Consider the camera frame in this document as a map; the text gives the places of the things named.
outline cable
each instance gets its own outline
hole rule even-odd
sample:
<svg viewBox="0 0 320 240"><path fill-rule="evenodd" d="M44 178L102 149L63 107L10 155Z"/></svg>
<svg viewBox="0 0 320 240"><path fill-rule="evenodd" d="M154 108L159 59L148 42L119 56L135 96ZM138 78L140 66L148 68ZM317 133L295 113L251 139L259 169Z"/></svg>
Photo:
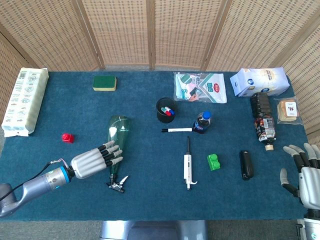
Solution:
<svg viewBox="0 0 320 240"><path fill-rule="evenodd" d="M32 180L32 179L35 179L35 178L38 177L40 174L42 174L42 172L43 172L44 170L46 170L46 169L49 167L50 164L51 164L51 162L48 162L48 163L44 166L44 168L43 168L37 175L35 175L34 177L30 178L29 180L27 180L27 181L19 184L18 186L16 186L15 188L13 188L11 191L9 191L6 195L2 196L2 197L0 198L0 202L1 202L3 199L5 199L9 194L13 193L14 190L16 190L17 188L20 188L24 183L26 183L26 182L28 182L28 181L30 181L30 180Z"/></svg>

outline robotic hand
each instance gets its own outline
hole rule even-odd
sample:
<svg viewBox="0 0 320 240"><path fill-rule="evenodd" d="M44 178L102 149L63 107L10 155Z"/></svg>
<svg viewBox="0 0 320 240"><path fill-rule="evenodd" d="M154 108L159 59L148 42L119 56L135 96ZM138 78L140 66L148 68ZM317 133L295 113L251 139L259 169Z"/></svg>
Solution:
<svg viewBox="0 0 320 240"><path fill-rule="evenodd" d="M289 145L283 150L290 154L299 172L299 188L291 185L287 178L287 170L281 169L281 185L294 197L300 198L303 206L308 209L304 215L307 240L320 239L320 150L316 145L304 144L307 151Z"/></svg>
<svg viewBox="0 0 320 240"><path fill-rule="evenodd" d="M9 183L0 184L0 218L14 213L34 198L69 183L74 176L85 179L109 166L116 165L122 161L123 157L118 157L122 150L118 150L118 145L113 146L114 143L115 141L111 140L100 147L75 156L71 160L71 166L68 166L62 158L50 161L36 176L14 189ZM39 176L49 165L60 161L64 162L64 166ZM23 187L22 198L17 201L14 190L21 186Z"/></svg>

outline blue tablecloth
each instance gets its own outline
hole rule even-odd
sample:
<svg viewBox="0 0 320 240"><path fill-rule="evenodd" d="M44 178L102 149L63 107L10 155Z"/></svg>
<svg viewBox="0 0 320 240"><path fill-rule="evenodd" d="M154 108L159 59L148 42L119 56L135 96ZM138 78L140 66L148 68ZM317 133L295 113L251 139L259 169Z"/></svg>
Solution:
<svg viewBox="0 0 320 240"><path fill-rule="evenodd" d="M235 97L230 83L234 72L223 72L227 103L177 102L173 122L161 123L156 102L174 94L174 74L142 72L50 72L34 133L10 137L0 159L0 183L13 187L39 172L51 160L71 159L107 141L112 115L132 120L118 180L129 175L125 193L109 189L109 170L86 179L73 178L58 190L26 204L1 220L223 220L296 219L304 207L280 184L280 170L287 168L293 184L298 172L282 147L303 146L307 141L301 125L277 124L274 151L258 142L248 97ZM114 92L92 89L94 76L118 79ZM292 97L290 87L281 96ZM212 126L205 134L161 133L161 128L191 127L200 112L212 112ZM75 142L62 142L63 133ZM183 183L186 139L190 136L193 181L191 191ZM248 150L255 176L241 178L239 151ZM210 171L207 156L216 153L221 169ZM59 167L58 164L49 170ZM21 190L16 191L17 198Z"/></svg>

